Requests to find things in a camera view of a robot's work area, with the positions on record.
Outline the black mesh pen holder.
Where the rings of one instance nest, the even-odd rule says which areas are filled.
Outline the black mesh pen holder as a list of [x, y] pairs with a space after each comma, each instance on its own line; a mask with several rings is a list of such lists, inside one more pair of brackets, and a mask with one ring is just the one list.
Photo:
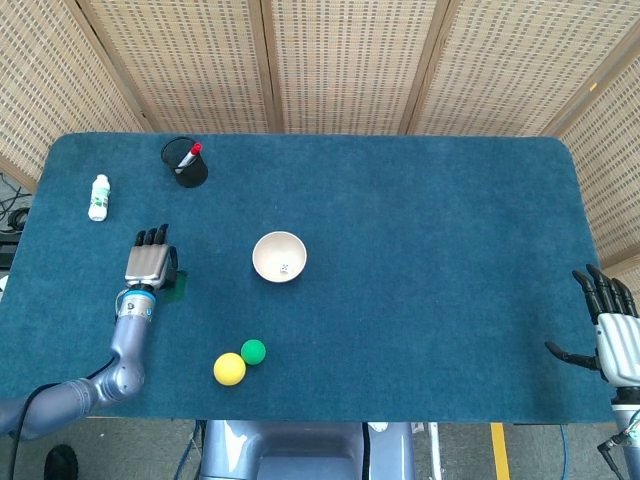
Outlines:
[[189, 166], [182, 170], [178, 169], [178, 164], [195, 143], [200, 142], [190, 137], [179, 136], [167, 142], [161, 150], [162, 162], [170, 170], [177, 183], [185, 188], [198, 187], [208, 178], [209, 171], [201, 156], [202, 149]]

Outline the green foam ball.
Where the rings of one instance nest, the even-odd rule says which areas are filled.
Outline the green foam ball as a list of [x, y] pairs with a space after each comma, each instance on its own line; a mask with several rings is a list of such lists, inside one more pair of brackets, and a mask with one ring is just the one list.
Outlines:
[[240, 355], [247, 365], [256, 366], [266, 358], [266, 346], [259, 339], [246, 340], [241, 347]]

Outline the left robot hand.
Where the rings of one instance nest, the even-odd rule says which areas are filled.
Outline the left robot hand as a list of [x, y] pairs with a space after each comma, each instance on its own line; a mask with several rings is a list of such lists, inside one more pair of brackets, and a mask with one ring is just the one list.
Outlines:
[[167, 243], [168, 227], [162, 224], [136, 234], [124, 275], [128, 287], [158, 291], [175, 286], [178, 255], [176, 247]]

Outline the white plastic bottle green label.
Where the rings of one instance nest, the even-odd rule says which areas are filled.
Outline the white plastic bottle green label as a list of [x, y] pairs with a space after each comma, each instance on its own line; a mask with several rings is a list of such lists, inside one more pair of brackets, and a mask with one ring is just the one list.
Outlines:
[[92, 183], [88, 217], [101, 222], [107, 218], [111, 186], [105, 174], [98, 174]]

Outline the yellow foam ball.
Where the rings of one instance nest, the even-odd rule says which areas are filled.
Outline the yellow foam ball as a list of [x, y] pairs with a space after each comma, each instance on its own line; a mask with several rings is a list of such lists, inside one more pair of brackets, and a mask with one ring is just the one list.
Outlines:
[[246, 363], [237, 353], [227, 352], [220, 355], [213, 365], [213, 376], [223, 386], [235, 386], [246, 375]]

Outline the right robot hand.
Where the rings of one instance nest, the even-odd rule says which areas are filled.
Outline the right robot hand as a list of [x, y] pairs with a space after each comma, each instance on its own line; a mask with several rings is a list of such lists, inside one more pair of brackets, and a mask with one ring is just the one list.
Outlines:
[[545, 347], [558, 360], [598, 372], [616, 389], [640, 389], [640, 312], [629, 288], [592, 264], [574, 270], [594, 328], [592, 356], [569, 353], [552, 341]]

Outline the blue carpet table cover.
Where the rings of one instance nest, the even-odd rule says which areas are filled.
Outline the blue carpet table cover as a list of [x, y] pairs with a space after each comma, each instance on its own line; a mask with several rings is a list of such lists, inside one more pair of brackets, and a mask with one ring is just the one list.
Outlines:
[[[165, 134], [56, 140], [0, 301], [0, 399], [109, 358], [136, 234], [168, 224], [184, 298], [157, 301], [145, 383], [122, 416], [300, 421], [607, 422], [612, 390], [555, 359], [590, 354], [574, 270], [596, 261], [574, 163], [548, 137], [205, 135], [199, 187]], [[104, 221], [88, 217], [98, 174]], [[273, 231], [307, 262], [252, 265]], [[216, 359], [265, 360], [220, 385]]]

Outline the black round floor object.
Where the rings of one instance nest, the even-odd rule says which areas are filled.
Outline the black round floor object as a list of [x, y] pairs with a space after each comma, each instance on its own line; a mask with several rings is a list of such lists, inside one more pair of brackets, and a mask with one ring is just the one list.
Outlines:
[[59, 444], [48, 452], [43, 480], [78, 480], [78, 475], [78, 460], [71, 446]]

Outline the woven rattan folding screen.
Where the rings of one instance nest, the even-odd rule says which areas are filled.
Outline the woven rattan folding screen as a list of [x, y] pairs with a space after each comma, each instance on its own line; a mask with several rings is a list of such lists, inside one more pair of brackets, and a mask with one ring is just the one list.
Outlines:
[[0, 173], [98, 130], [553, 136], [640, 268], [640, 0], [0, 0]]

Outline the cream ceramic bowl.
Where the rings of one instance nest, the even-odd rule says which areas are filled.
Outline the cream ceramic bowl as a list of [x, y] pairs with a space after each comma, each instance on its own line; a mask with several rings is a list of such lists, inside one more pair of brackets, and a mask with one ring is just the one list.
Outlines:
[[[272, 283], [285, 283], [296, 279], [307, 262], [307, 249], [303, 241], [287, 231], [273, 231], [262, 236], [254, 245], [252, 265], [256, 273]], [[281, 266], [288, 265], [288, 272]]]

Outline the green object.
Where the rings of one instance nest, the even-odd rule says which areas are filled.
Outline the green object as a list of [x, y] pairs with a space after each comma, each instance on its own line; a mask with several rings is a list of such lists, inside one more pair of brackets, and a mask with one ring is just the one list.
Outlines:
[[184, 298], [186, 284], [187, 273], [184, 270], [178, 270], [176, 272], [174, 282], [164, 290], [164, 302], [180, 302]]

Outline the red capped marker pen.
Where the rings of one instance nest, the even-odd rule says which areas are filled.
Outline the red capped marker pen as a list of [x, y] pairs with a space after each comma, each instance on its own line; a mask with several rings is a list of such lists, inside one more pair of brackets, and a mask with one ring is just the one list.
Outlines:
[[182, 170], [187, 166], [189, 166], [195, 160], [195, 158], [200, 154], [201, 149], [202, 149], [202, 145], [200, 143], [195, 143], [191, 147], [189, 152], [183, 157], [183, 159], [178, 164], [178, 169]]

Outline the grey robot torso base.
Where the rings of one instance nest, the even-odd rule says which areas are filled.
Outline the grey robot torso base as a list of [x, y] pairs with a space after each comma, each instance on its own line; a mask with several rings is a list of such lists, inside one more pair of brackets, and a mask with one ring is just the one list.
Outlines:
[[198, 480], [415, 480], [407, 422], [209, 420]]

